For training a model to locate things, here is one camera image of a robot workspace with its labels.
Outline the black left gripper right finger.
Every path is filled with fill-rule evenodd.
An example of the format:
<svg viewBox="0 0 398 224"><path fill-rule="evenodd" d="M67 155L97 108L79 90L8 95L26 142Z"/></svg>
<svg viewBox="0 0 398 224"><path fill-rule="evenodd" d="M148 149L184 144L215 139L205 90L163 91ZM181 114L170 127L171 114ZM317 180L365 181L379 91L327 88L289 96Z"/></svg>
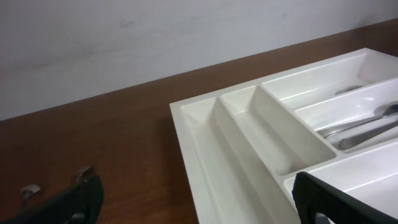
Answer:
<svg viewBox="0 0 398 224"><path fill-rule="evenodd" d="M296 174L292 196L302 224L397 224L396 218L370 207L308 172Z"/></svg>

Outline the metal fork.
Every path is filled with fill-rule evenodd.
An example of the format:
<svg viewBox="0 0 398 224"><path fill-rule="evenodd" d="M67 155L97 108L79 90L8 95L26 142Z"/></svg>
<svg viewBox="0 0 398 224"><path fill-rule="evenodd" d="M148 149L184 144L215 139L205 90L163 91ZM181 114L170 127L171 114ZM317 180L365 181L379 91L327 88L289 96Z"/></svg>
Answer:
<svg viewBox="0 0 398 224"><path fill-rule="evenodd" d="M368 124L370 122L377 121L377 120L380 120L380 119L383 119L383 118L386 118L388 116L395 115L395 114L397 114L397 104L389 105L386 108L386 110L383 113L381 113L380 115L353 121L350 123L339 124L339 125L336 125L336 126L333 126L330 128L326 128L326 129L321 129L321 130L317 131L317 133L323 138L328 138L328 137L334 136L336 134L342 133L344 131L356 128L360 125Z"/></svg>
<svg viewBox="0 0 398 224"><path fill-rule="evenodd" d="M355 136L342 139L338 144L338 149L342 151L351 149L352 147L355 147L367 140L370 140L382 133L385 133L386 131L395 128L396 126L397 126L397 121L386 124L384 126L380 126L365 133L357 134Z"/></svg>

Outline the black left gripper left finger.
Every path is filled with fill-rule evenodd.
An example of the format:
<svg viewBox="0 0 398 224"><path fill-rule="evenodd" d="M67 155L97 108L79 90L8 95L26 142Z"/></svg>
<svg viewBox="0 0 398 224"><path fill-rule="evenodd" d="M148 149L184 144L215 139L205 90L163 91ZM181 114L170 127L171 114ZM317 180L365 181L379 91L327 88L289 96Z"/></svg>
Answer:
<svg viewBox="0 0 398 224"><path fill-rule="evenodd" d="M17 215L2 224L95 224L104 201L100 176L93 175L57 195Z"/></svg>

